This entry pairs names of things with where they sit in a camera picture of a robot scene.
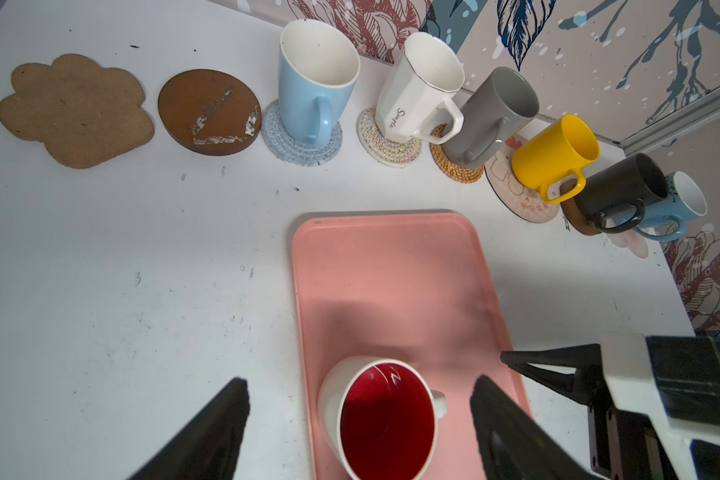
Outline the grey mug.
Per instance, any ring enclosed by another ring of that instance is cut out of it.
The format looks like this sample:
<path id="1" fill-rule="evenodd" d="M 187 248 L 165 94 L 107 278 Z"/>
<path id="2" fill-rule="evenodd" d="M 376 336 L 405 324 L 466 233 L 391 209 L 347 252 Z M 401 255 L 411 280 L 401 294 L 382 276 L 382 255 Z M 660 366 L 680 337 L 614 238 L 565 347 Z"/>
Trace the grey mug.
<path id="1" fill-rule="evenodd" d="M 498 67 L 461 108 L 464 124 L 442 145 L 444 154 L 460 167 L 479 169 L 539 110 L 530 83 L 517 71 Z"/>

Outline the pink flower shaped coaster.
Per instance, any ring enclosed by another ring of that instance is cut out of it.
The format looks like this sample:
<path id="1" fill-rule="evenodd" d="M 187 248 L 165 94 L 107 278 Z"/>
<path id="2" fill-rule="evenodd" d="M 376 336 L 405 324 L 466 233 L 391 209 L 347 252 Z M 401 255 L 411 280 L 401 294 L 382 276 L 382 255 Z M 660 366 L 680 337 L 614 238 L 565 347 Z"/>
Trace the pink flower shaped coaster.
<path id="1" fill-rule="evenodd" d="M 638 258 L 645 259 L 649 254 L 646 239 L 635 231 L 618 234 L 607 234 L 608 240 L 616 247 L 626 248 Z M 704 251 L 716 240 L 713 232 L 700 230 L 695 236 L 683 237 L 671 242 L 661 242 L 660 246 L 665 253 L 691 254 L 695 249 Z"/>

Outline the multicolour zigzag woven coaster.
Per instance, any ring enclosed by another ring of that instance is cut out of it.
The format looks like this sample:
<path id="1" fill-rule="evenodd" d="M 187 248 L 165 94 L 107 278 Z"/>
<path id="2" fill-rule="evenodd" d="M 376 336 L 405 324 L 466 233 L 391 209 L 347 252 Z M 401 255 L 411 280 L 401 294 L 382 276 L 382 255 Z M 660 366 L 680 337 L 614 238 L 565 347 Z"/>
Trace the multicolour zigzag woven coaster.
<path id="1" fill-rule="evenodd" d="M 404 143 L 387 139 L 376 125 L 375 108 L 364 109 L 358 117 L 357 134 L 366 152 L 377 162 L 394 168 L 406 168 L 419 157 L 422 143 L 412 139 Z"/>

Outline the tan paw shaped coaster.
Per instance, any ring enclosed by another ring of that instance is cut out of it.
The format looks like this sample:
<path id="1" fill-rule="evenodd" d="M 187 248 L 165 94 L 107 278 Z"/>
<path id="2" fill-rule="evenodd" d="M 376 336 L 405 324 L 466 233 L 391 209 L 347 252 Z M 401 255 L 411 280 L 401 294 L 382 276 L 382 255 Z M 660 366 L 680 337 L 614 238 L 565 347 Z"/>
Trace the tan paw shaped coaster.
<path id="1" fill-rule="evenodd" d="M 11 85 L 0 122 L 17 138 L 42 143 L 63 166 L 91 168 L 153 138 L 144 89 L 124 69 L 69 53 L 51 64 L 17 66 Z"/>

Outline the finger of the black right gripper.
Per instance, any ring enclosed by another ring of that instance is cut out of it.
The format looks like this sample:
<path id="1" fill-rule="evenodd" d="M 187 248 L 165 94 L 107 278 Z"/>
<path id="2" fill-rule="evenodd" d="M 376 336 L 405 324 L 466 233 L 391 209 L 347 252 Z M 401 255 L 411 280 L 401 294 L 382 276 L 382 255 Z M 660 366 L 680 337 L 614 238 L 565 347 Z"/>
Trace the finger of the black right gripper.
<path id="1" fill-rule="evenodd" d="M 581 405 L 590 405 L 603 392 L 599 344 L 503 351 L 500 360 L 515 372 Z"/>

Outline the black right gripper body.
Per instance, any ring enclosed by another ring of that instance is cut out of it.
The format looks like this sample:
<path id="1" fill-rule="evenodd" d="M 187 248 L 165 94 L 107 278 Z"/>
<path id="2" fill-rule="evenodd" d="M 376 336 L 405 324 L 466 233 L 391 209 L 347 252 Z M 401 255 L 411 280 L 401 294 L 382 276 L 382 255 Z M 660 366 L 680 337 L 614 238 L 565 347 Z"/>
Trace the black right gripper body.
<path id="1" fill-rule="evenodd" d="M 590 468 L 609 479 L 678 479 L 647 416 L 617 409 L 606 387 L 588 400 Z M 720 446 L 693 440 L 687 449 L 698 479 L 720 479 Z"/>

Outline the round bunny print coaster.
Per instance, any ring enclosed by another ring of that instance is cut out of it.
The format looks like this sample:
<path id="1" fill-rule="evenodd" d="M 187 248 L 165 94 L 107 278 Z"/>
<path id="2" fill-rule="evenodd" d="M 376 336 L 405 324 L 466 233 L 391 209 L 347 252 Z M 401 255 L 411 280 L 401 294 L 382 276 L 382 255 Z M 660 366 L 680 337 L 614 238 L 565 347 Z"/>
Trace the round bunny print coaster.
<path id="1" fill-rule="evenodd" d="M 515 215 L 531 223 L 543 224 L 560 212 L 558 204 L 544 202 L 536 190 L 530 190 L 515 177 L 511 160 L 527 139 L 515 133 L 486 162 L 485 174 L 502 203 Z"/>

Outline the brown rattan woven coaster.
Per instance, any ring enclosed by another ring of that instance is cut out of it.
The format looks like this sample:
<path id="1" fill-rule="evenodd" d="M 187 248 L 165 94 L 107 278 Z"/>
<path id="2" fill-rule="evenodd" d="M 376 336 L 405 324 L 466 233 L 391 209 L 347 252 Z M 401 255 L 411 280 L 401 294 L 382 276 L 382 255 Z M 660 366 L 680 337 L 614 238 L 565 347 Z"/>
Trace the brown rattan woven coaster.
<path id="1" fill-rule="evenodd" d="M 462 184 L 471 184 L 479 181 L 484 176 L 484 166 L 480 166 L 478 169 L 461 167 L 447 157 L 441 145 L 430 143 L 429 147 L 436 165 L 448 178 Z"/>

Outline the black mug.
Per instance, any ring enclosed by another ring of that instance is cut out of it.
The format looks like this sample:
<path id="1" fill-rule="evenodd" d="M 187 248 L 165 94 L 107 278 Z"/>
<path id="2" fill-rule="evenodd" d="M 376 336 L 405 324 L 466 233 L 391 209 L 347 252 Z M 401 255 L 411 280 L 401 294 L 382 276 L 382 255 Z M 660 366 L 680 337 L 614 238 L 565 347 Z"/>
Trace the black mug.
<path id="1" fill-rule="evenodd" d="M 599 231 L 617 234 L 636 227 L 649 206 L 668 196 L 663 171 L 647 154 L 636 153 L 589 177 L 574 202 Z"/>

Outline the pink rectangular tray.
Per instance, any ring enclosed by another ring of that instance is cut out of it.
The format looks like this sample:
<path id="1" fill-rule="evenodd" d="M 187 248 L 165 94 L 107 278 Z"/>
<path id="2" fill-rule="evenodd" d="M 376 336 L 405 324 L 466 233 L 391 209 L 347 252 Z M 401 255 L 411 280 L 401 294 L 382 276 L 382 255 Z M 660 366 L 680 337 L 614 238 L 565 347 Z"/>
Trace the pink rectangular tray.
<path id="1" fill-rule="evenodd" d="M 512 343 L 473 224 L 457 213 L 316 217 L 295 230 L 291 259 L 314 477 L 346 477 L 319 388 L 339 361 L 374 356 L 408 363 L 446 397 L 426 477 L 483 478 L 476 380 L 490 377 L 523 411 L 530 404 L 500 359 Z"/>

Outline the white faceted mug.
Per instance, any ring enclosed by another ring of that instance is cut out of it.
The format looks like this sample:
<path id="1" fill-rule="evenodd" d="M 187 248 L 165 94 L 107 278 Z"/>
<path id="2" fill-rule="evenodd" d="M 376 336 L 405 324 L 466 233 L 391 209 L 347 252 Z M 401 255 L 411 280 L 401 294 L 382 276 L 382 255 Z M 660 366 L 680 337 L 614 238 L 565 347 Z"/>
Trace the white faceted mug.
<path id="1" fill-rule="evenodd" d="M 453 101 L 464 81 L 463 66 L 449 45 L 425 32 L 411 34 L 376 104 L 375 122 L 381 134 L 397 143 L 449 141 L 464 124 L 464 115 Z M 440 111 L 450 116 L 451 127 L 434 137 L 429 124 Z"/>

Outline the dark brown glossy coaster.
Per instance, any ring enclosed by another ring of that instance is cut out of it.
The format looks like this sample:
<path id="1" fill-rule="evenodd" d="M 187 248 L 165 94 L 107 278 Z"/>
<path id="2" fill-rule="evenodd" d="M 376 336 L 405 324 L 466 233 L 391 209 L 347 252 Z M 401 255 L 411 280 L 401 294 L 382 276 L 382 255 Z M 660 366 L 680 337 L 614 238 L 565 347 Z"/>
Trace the dark brown glossy coaster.
<path id="1" fill-rule="evenodd" d="M 211 69 L 181 72 L 158 95 L 159 117 L 181 146 L 208 156 L 241 152 L 257 139 L 262 108 L 241 80 Z"/>

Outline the red interior white mug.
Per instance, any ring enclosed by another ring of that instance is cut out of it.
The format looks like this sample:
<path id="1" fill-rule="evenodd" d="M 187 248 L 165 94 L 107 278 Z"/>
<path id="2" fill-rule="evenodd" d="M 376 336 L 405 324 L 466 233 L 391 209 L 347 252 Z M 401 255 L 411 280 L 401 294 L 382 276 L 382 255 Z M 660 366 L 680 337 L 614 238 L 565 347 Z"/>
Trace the red interior white mug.
<path id="1" fill-rule="evenodd" d="M 319 389 L 319 420 L 352 479 L 420 479 L 434 456 L 443 393 L 407 363 L 352 356 L 327 373 Z"/>

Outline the yellow mug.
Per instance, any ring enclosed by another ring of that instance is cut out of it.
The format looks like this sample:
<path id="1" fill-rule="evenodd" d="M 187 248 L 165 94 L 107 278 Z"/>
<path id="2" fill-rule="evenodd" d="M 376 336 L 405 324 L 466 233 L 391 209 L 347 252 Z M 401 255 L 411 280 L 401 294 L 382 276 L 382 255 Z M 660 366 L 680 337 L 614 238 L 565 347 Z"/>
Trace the yellow mug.
<path id="1" fill-rule="evenodd" d="M 586 178 L 582 170 L 599 156 L 599 142 L 590 127 L 579 117 L 567 114 L 520 147 L 511 166 L 522 185 L 536 190 L 546 203 L 559 204 L 584 189 Z M 551 199 L 549 187 L 569 176 L 576 177 L 575 186 Z"/>

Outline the white blue handled mug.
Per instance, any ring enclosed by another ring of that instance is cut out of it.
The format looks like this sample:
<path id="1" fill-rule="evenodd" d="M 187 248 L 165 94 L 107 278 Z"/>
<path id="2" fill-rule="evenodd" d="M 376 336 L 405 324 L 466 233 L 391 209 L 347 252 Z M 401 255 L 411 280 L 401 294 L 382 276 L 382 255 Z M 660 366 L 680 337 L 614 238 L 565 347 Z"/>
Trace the white blue handled mug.
<path id="1" fill-rule="evenodd" d="M 696 182 L 685 172 L 676 171 L 666 176 L 668 197 L 646 209 L 645 217 L 634 228 L 639 235 L 659 241 L 672 242 L 685 236 L 691 220 L 704 217 L 708 212 L 706 198 Z M 644 228 L 673 225 L 675 230 L 664 235 L 652 235 Z"/>

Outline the grey round felt coaster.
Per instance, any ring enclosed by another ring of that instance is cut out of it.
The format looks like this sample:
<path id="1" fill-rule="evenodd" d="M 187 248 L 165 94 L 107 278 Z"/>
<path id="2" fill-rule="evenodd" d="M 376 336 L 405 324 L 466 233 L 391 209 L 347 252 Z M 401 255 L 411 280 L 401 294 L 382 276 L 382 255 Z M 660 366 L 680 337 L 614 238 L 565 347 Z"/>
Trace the grey round felt coaster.
<path id="1" fill-rule="evenodd" d="M 339 153 L 343 143 L 343 131 L 339 123 L 333 127 L 329 143 L 325 147 L 317 148 L 293 139 L 282 123 L 278 100 L 266 107 L 261 133 L 266 146 L 278 159 L 303 167 L 329 162 Z"/>

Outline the light blue mug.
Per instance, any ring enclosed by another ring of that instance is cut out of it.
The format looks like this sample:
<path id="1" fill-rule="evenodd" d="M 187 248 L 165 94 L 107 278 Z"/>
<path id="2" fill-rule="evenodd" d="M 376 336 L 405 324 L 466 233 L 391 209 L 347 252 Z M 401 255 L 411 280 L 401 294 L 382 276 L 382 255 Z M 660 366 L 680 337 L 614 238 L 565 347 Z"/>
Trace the light blue mug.
<path id="1" fill-rule="evenodd" d="M 360 75 L 359 54 L 337 28 L 313 19 L 288 23 L 280 36 L 278 101 L 296 141 L 328 145 Z"/>

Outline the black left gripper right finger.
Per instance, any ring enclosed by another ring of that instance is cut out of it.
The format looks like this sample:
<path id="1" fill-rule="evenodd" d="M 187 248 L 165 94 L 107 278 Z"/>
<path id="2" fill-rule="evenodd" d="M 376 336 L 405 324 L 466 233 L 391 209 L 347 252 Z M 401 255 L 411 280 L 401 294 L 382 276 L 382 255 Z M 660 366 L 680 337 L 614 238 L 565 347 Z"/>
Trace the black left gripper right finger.
<path id="1" fill-rule="evenodd" d="M 491 378 L 470 397 L 479 454 L 488 479 L 593 479 Z"/>

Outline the brown round wooden coaster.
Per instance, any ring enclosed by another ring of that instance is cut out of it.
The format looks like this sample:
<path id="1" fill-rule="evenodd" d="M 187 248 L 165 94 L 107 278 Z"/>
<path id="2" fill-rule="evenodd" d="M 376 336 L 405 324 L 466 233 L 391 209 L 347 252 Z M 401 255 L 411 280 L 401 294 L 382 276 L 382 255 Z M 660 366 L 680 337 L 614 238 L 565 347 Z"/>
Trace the brown round wooden coaster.
<path id="1" fill-rule="evenodd" d="M 563 181 L 560 184 L 560 194 L 563 195 L 569 193 L 575 185 L 576 180 L 574 178 L 569 178 Z M 560 203 L 568 224 L 584 236 L 591 237 L 600 235 L 601 231 L 596 228 L 595 224 L 581 213 L 578 205 L 576 204 L 576 199 L 577 197 L 573 196 Z"/>

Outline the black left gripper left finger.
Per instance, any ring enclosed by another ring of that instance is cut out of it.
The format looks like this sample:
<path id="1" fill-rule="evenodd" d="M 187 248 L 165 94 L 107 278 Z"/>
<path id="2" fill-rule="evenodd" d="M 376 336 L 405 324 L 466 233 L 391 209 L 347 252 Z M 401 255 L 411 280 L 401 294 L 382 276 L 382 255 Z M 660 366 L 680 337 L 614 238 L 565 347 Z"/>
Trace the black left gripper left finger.
<path id="1" fill-rule="evenodd" d="M 231 479 L 250 414 L 247 381 L 236 377 L 134 479 Z"/>

